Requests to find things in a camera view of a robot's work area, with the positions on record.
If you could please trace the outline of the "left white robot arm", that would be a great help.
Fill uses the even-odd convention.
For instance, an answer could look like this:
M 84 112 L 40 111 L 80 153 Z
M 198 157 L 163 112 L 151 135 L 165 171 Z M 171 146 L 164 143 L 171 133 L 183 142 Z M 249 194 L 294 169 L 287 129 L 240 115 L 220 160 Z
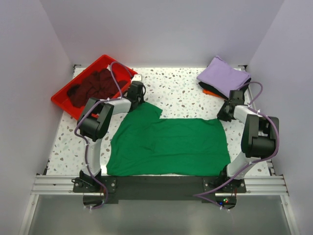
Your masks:
M 126 95 L 119 98 L 90 98 L 77 122 L 74 134 L 85 141 L 84 166 L 73 180 L 76 188 L 90 192 L 106 189 L 101 182 L 101 142 L 114 115 L 129 113 L 144 103 L 146 88 L 140 81 L 131 83 Z

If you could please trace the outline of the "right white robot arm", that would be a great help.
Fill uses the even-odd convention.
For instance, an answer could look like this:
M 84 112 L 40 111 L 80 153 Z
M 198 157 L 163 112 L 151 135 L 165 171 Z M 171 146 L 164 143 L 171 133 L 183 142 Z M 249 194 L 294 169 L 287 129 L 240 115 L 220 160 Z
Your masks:
M 279 148 L 279 118 L 253 110 L 244 100 L 243 91 L 231 90 L 217 114 L 219 120 L 238 120 L 244 124 L 241 152 L 212 183 L 223 192 L 239 187 L 255 164 L 274 157 Z

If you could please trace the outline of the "green t shirt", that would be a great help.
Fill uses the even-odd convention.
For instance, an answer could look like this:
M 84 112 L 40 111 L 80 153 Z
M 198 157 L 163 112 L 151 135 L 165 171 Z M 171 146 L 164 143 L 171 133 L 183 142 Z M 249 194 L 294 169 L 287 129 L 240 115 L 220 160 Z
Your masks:
M 160 108 L 146 102 L 125 116 L 111 141 L 108 175 L 216 176 L 230 163 L 218 119 L 161 114 Z

